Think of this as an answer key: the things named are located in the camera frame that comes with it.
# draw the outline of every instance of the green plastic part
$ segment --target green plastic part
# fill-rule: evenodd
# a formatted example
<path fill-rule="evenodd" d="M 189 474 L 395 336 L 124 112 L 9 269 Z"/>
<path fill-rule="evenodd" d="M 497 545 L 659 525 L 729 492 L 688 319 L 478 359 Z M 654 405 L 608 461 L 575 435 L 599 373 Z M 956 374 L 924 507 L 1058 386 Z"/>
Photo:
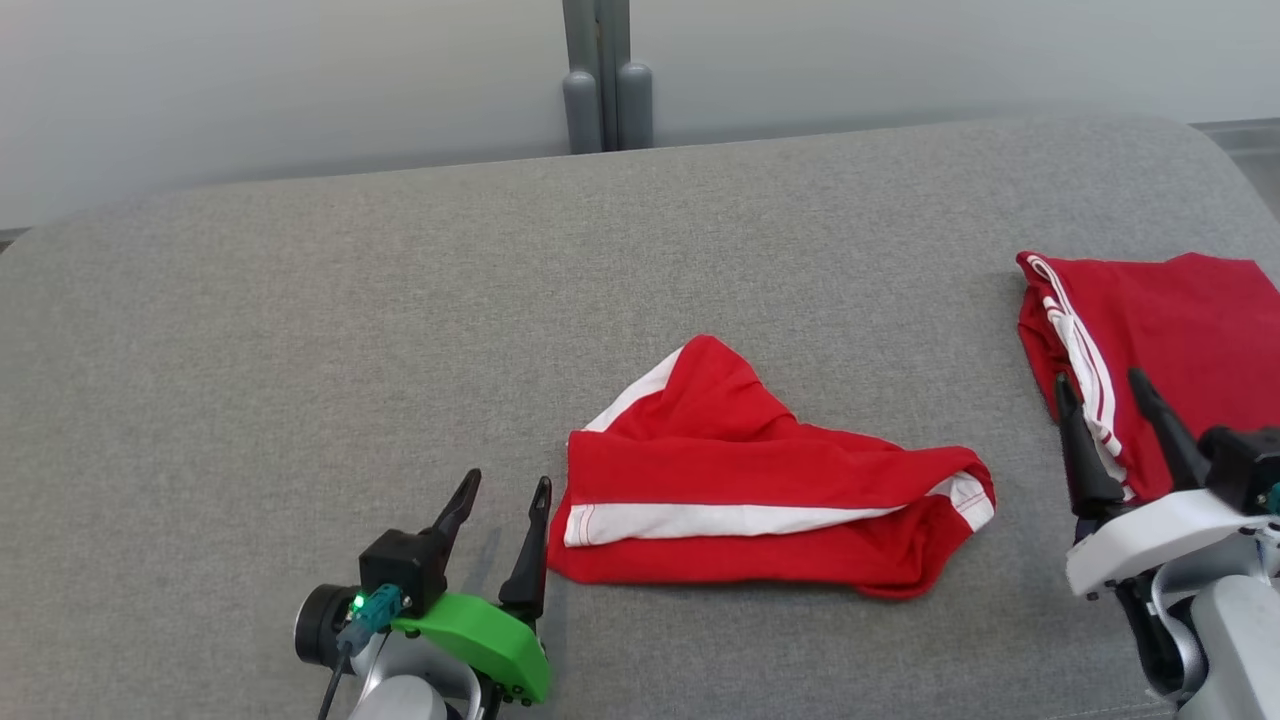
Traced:
<path fill-rule="evenodd" d="M 447 652 L 500 683 L 516 700 L 544 702 L 550 664 L 529 625 L 474 594 L 444 593 L 421 618 L 397 618 L 392 629 L 417 630 Z"/>

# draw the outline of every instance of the black cable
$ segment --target black cable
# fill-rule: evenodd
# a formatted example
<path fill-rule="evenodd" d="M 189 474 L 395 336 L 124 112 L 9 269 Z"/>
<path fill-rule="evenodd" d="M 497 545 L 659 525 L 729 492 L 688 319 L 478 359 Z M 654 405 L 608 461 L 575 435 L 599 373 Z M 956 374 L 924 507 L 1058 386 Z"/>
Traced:
<path fill-rule="evenodd" d="M 338 692 L 338 680 L 342 679 L 342 669 L 351 659 L 351 643 L 338 646 L 338 661 L 333 665 L 333 678 L 329 678 L 329 689 L 324 692 L 324 702 L 320 703 L 320 715 L 316 720 L 325 720 L 329 716 L 329 706 L 333 705 L 333 696 Z"/>

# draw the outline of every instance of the white stripe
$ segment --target white stripe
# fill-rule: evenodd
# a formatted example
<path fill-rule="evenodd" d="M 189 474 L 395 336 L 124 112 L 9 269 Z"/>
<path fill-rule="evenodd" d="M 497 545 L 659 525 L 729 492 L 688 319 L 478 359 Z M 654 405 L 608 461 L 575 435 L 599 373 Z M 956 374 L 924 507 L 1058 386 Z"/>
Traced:
<path fill-rule="evenodd" d="M 1080 395 L 1084 396 L 1082 402 L 1089 433 L 1112 457 L 1119 457 L 1123 446 L 1115 432 L 1117 397 L 1115 387 L 1111 384 L 1111 370 L 1107 368 L 1106 359 L 1102 357 L 1097 343 L 1093 342 L 1093 336 L 1084 327 L 1084 320 L 1075 314 L 1075 309 L 1066 296 L 1066 290 L 1053 268 L 1036 255 L 1028 255 L 1027 263 L 1053 286 L 1056 301 L 1053 297 L 1044 297 L 1044 313 L 1062 347 L 1066 348 L 1071 372 L 1075 373 L 1075 382 L 1080 386 Z M 1112 457 L 1103 456 L 1103 461 L 1112 460 Z M 1124 473 L 1124 469 L 1114 461 L 1111 468 Z"/>
<path fill-rule="evenodd" d="M 956 473 L 928 495 L 945 495 L 974 532 L 996 514 L 982 483 Z M 906 507 L 787 507 L 773 505 L 681 505 L 607 502 L 575 505 L 564 528 L 566 547 L 608 544 L 627 538 L 755 537 L 804 533 L 854 520 L 879 518 Z"/>
<path fill-rule="evenodd" d="M 685 350 L 684 346 L 668 355 L 662 363 L 658 363 L 653 370 L 641 375 L 639 380 L 627 386 L 627 389 L 622 391 L 622 395 L 613 401 L 613 405 L 605 407 L 604 413 L 596 415 L 595 419 L 588 423 L 582 429 L 603 433 L 609 429 L 613 420 L 617 420 L 623 413 L 627 411 L 627 407 L 635 405 L 637 400 L 655 392 L 662 392 L 662 389 L 667 387 L 667 380 L 671 379 L 671 370 L 675 369 L 676 360 L 680 359 L 680 352 L 682 350 Z"/>

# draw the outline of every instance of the red garment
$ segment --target red garment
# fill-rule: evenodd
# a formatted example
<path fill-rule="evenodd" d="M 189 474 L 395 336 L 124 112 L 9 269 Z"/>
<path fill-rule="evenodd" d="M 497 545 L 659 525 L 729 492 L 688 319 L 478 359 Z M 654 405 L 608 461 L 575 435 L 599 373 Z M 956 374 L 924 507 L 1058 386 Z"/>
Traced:
<path fill-rule="evenodd" d="M 1251 260 L 1188 254 L 1167 263 L 1018 255 L 1027 275 L 1018 332 L 1053 405 L 1068 372 L 1103 465 L 1142 502 L 1171 489 L 1129 389 L 1142 368 L 1199 437 L 1213 425 L 1280 424 L 1280 293 Z"/>
<path fill-rule="evenodd" d="M 995 497 L 973 451 L 799 423 L 699 336 L 570 434 L 547 560 L 581 583 L 808 580 L 908 598 Z"/>

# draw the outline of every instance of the red cloth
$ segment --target red cloth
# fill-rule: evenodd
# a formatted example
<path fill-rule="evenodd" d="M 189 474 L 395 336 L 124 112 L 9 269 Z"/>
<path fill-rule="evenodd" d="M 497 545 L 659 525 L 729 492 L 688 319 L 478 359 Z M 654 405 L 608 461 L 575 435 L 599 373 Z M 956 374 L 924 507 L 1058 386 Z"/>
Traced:
<path fill-rule="evenodd" d="M 1056 416 L 1053 379 L 1076 382 L 1103 464 L 1139 501 L 1171 489 L 1129 389 L 1142 368 L 1188 429 L 1280 423 L 1280 293 L 1249 260 L 1167 263 L 1018 255 L 1027 275 L 1018 332 Z"/>
<path fill-rule="evenodd" d="M 582 583 L 808 580 L 908 598 L 993 512 L 973 451 L 799 423 L 699 336 L 570 436 L 548 565 Z"/>

